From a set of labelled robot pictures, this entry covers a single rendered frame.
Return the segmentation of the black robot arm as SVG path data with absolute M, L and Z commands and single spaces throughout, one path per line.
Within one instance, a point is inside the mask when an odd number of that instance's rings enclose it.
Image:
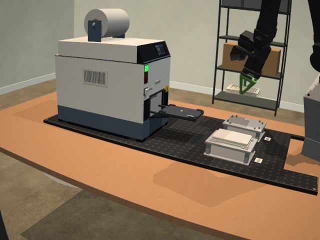
M 260 58 L 260 61 L 262 59 L 267 60 L 272 50 L 269 44 L 277 33 L 280 4 L 281 0 L 262 0 L 254 33 L 245 30 L 240 34 L 237 43 L 240 47 L 237 45 L 233 46 L 230 52 L 231 61 L 245 60 L 247 55 L 248 58 L 244 67 L 253 70 L 258 60 L 257 58 Z M 313 25 L 314 40 L 310 63 L 316 71 L 320 72 L 320 0 L 308 0 L 308 5 Z

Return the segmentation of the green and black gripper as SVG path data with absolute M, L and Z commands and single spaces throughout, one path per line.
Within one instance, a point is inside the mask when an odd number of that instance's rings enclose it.
M 262 74 L 262 68 L 265 64 L 264 59 L 260 61 L 260 58 L 257 57 L 257 62 L 253 68 L 253 70 L 250 70 L 246 67 L 243 68 L 242 72 L 239 75 L 239 93 L 244 94 L 247 92 L 252 86 L 254 86 L 257 82 L 257 80 L 261 77 Z M 252 79 L 254 78 L 254 80 Z M 243 82 L 244 79 L 244 82 Z M 247 81 L 250 83 L 246 86 Z M 242 90 L 242 88 L 247 87 L 245 90 Z

